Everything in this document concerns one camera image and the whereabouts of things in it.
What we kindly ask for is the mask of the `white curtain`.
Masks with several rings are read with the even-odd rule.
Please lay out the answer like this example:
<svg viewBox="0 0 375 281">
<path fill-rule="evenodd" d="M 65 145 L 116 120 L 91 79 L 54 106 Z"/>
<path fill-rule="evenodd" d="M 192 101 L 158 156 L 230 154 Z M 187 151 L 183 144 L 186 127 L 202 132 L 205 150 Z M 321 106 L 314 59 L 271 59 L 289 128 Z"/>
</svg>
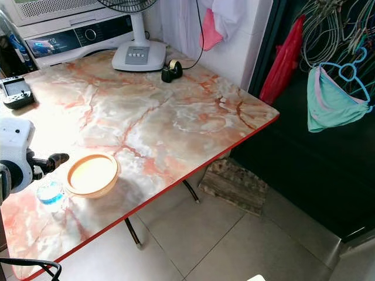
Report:
<svg viewBox="0 0 375 281">
<path fill-rule="evenodd" d="M 199 0 L 159 0 L 163 41 L 191 59 L 201 54 Z"/>
</svg>

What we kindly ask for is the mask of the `white washing machine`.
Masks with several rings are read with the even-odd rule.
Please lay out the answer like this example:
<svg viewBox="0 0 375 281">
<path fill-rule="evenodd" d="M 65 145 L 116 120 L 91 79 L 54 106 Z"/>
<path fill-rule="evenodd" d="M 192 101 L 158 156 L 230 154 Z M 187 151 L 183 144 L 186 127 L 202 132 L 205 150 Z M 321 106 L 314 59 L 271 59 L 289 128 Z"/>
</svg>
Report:
<svg viewBox="0 0 375 281">
<path fill-rule="evenodd" d="M 51 67 L 80 59 L 89 54 L 117 49 L 134 39 L 129 15 L 115 16 L 76 28 L 24 38 L 27 53 L 38 68 Z"/>
</svg>

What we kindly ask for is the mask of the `marble-pattern red-edged table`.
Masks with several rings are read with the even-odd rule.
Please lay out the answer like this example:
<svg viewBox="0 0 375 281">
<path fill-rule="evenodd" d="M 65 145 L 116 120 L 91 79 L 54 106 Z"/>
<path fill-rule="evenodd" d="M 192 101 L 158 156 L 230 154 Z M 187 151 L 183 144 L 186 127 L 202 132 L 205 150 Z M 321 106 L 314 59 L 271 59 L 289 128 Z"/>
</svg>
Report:
<svg viewBox="0 0 375 281">
<path fill-rule="evenodd" d="M 48 212 L 36 198 L 41 180 L 3 202 L 3 257 L 62 263 L 65 279 L 95 279 L 116 259 L 135 268 L 132 278 L 153 271 L 179 279 L 138 211 L 260 133 L 279 112 L 202 66 L 164 83 L 157 72 L 113 70 L 113 56 L 105 51 L 27 73 L 36 104 L 3 110 L 32 121 L 30 149 L 38 157 L 70 155 L 42 179 L 63 184 L 59 211 Z M 92 153 L 120 163 L 115 187 L 101 198 L 68 193 L 68 169 Z"/>
</svg>

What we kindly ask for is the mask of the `green underwear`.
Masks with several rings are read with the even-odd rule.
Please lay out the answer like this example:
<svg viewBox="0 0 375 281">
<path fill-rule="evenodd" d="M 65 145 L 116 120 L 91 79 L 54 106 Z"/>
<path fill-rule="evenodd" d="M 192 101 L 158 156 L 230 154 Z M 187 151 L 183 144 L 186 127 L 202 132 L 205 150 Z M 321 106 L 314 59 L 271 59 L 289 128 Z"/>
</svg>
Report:
<svg viewBox="0 0 375 281">
<path fill-rule="evenodd" d="M 319 133 L 354 123 L 372 112 L 367 91 L 365 100 L 351 96 L 331 78 L 322 65 L 311 68 L 307 80 L 307 128 Z"/>
</svg>

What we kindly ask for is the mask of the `clear blue-label water bottle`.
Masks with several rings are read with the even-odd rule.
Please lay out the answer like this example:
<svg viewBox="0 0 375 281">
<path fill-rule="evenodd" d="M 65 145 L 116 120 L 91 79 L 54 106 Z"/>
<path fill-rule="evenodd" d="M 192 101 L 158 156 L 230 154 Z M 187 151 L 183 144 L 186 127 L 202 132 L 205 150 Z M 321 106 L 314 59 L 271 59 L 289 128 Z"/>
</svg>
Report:
<svg viewBox="0 0 375 281">
<path fill-rule="evenodd" d="M 59 180 L 41 180 L 37 186 L 35 195 L 43 208 L 47 209 L 48 212 L 54 213 L 62 208 L 64 202 L 64 187 Z"/>
</svg>

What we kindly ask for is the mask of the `black handheld controller with screen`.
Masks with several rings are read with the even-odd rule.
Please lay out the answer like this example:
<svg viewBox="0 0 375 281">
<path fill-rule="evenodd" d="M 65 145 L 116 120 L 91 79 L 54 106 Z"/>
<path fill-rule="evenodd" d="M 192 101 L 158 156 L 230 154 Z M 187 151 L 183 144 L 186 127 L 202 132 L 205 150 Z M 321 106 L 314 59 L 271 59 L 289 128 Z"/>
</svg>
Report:
<svg viewBox="0 0 375 281">
<path fill-rule="evenodd" d="M 30 86 L 23 77 L 1 78 L 0 85 L 2 89 L 0 101 L 8 109 L 22 109 L 36 101 Z"/>
</svg>

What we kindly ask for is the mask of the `black tape dispenser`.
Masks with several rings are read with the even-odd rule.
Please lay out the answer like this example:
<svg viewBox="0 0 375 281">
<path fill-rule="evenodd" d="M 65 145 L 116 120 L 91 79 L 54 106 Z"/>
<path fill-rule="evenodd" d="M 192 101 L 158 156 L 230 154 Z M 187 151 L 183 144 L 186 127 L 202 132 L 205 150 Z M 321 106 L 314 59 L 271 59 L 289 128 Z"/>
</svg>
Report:
<svg viewBox="0 0 375 281">
<path fill-rule="evenodd" d="M 176 78 L 183 76 L 184 68 L 177 59 L 172 59 L 161 69 L 161 80 L 164 83 L 171 83 Z"/>
</svg>

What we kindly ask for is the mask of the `white standing desk fan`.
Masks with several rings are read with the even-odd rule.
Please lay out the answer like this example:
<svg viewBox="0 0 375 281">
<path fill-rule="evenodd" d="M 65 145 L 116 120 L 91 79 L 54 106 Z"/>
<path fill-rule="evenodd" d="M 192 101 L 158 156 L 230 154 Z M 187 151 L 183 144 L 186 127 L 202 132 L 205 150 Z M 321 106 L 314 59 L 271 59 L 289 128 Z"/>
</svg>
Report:
<svg viewBox="0 0 375 281">
<path fill-rule="evenodd" d="M 157 0 L 97 0 L 104 7 L 129 16 L 134 39 L 121 44 L 111 61 L 119 71 L 148 72 L 161 70 L 166 59 L 166 44 L 146 38 L 142 12 Z"/>
</svg>

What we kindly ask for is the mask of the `white hanging cloth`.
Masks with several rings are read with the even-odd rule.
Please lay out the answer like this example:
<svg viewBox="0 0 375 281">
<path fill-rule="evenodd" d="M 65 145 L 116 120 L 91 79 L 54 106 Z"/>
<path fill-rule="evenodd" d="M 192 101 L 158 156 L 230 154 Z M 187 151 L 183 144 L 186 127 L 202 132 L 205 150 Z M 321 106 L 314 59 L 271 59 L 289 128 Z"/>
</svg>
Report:
<svg viewBox="0 0 375 281">
<path fill-rule="evenodd" d="M 212 17 L 214 30 L 223 40 L 230 40 L 246 14 L 246 0 L 202 0 L 208 9 L 206 17 Z"/>
</svg>

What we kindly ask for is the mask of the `blue clothes hanger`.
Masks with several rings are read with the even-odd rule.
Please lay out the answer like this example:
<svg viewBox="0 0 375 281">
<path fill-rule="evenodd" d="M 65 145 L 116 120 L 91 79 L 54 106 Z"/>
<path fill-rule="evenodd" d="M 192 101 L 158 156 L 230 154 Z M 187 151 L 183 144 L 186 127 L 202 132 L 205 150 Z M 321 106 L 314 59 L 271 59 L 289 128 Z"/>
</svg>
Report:
<svg viewBox="0 0 375 281">
<path fill-rule="evenodd" d="M 367 59 L 367 49 L 364 46 L 359 46 L 356 49 L 356 57 L 354 57 L 353 62 L 345 63 L 345 64 L 337 64 L 332 62 L 321 62 L 318 64 L 319 67 L 332 67 L 333 69 L 337 70 L 338 77 L 345 81 L 346 83 L 355 83 L 359 86 L 359 89 L 354 90 L 353 93 L 362 92 L 362 95 L 365 98 L 365 102 L 367 105 L 373 105 L 373 101 L 370 96 L 370 92 L 367 88 L 367 85 L 362 81 L 359 77 L 359 68 L 358 65 L 363 63 L 365 59 Z"/>
</svg>

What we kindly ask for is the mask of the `brown woven doormat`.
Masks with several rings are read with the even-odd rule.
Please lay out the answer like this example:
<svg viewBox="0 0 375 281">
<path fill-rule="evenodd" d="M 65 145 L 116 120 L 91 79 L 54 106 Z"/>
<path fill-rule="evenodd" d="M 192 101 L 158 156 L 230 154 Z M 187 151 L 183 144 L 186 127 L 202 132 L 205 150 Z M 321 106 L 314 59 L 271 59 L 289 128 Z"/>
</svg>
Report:
<svg viewBox="0 0 375 281">
<path fill-rule="evenodd" d="M 260 216 L 270 186 L 231 158 L 213 161 L 199 185 L 207 194 Z"/>
</svg>

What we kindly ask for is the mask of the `red plastic bag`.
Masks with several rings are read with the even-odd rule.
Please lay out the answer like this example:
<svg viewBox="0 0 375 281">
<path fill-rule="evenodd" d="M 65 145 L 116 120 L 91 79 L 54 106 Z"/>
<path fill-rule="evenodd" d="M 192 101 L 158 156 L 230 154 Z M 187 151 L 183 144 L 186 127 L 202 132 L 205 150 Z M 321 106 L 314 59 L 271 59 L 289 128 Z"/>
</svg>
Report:
<svg viewBox="0 0 375 281">
<path fill-rule="evenodd" d="M 260 100 L 268 105 L 289 86 L 292 73 L 298 67 L 298 57 L 302 49 L 302 32 L 306 15 L 297 17 L 282 45 L 277 47 L 277 55 L 271 65 L 260 91 Z"/>
</svg>

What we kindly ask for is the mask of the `pink cloth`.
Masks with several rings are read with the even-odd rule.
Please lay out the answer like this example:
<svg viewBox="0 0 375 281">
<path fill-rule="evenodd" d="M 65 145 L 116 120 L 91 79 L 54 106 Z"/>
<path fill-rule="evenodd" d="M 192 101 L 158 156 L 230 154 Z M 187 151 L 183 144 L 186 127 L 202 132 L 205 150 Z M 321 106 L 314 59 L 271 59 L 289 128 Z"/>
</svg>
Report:
<svg viewBox="0 0 375 281">
<path fill-rule="evenodd" d="M 204 14 L 202 23 L 202 51 L 209 51 L 223 41 L 223 35 L 216 30 L 215 23 L 213 10 L 209 8 Z"/>
</svg>

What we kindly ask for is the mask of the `orange plastic bowl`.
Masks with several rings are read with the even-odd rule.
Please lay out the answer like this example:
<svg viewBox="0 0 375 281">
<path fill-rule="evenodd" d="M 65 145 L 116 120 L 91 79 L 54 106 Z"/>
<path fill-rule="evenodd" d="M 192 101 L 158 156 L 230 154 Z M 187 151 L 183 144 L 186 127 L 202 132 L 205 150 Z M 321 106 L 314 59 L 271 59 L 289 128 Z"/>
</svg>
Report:
<svg viewBox="0 0 375 281">
<path fill-rule="evenodd" d="M 75 161 L 68 169 L 68 193 L 85 198 L 107 195 L 120 178 L 120 163 L 110 155 L 92 153 Z"/>
</svg>

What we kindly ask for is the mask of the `white vented appliance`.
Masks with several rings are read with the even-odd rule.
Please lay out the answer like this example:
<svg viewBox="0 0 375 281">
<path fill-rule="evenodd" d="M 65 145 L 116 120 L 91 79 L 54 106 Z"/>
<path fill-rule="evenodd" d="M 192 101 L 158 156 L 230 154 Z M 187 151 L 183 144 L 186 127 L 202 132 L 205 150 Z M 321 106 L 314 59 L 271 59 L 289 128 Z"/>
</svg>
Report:
<svg viewBox="0 0 375 281">
<path fill-rule="evenodd" d="M 16 26 L 104 8 L 99 0 L 0 0 L 0 6 Z"/>
</svg>

